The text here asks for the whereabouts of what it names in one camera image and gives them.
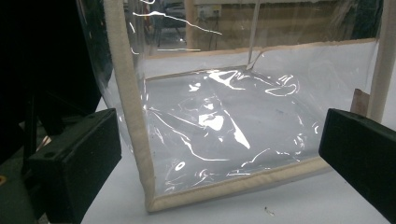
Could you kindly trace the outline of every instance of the dark background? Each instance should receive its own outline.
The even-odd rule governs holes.
[[[65,120],[93,113],[101,94],[75,1],[0,1],[0,11],[2,163],[23,145],[27,99],[38,120]]]

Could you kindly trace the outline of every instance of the white table surface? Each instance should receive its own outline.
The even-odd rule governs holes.
[[[106,105],[101,100],[98,111],[103,109]],[[148,214],[134,155],[122,140],[121,145],[122,159],[82,224],[389,223],[333,170],[269,189]]]

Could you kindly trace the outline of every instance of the clear plastic sheet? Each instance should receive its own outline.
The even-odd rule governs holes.
[[[78,0],[98,85],[131,145],[102,4]],[[382,0],[125,0],[155,196],[317,157],[327,109],[370,91],[381,12]]]
[[[353,91],[366,86],[360,71],[373,68],[374,51],[374,42],[270,50],[250,70],[147,80],[144,108],[158,194],[316,157],[327,109],[349,109]],[[343,63],[355,53],[367,57]]]

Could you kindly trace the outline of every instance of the black rectangular block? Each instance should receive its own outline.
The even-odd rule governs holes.
[[[49,221],[80,223],[120,158],[115,109],[89,115],[33,155]]]
[[[396,223],[396,132],[329,109],[319,155],[390,223]]]

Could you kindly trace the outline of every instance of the wooden post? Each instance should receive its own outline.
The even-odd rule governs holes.
[[[186,10],[186,20],[191,24],[195,24],[194,19],[194,1],[193,0],[184,0],[184,8]],[[194,49],[194,29],[191,26],[186,24],[186,41],[187,41],[187,49]]]

